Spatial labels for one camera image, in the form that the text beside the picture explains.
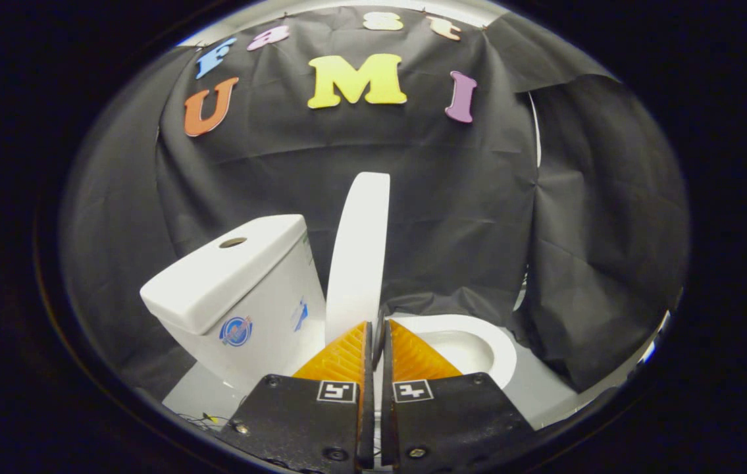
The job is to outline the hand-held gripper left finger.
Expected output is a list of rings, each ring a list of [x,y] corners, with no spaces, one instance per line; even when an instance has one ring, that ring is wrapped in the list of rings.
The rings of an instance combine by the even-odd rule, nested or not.
[[[265,375],[232,415],[232,446],[295,472],[370,470],[373,402],[373,328],[361,322],[294,375]]]

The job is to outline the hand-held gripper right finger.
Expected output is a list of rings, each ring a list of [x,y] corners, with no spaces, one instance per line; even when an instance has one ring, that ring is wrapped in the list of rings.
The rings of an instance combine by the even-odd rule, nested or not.
[[[482,470],[536,432],[485,371],[456,369],[409,328],[384,329],[381,462],[394,470]]]

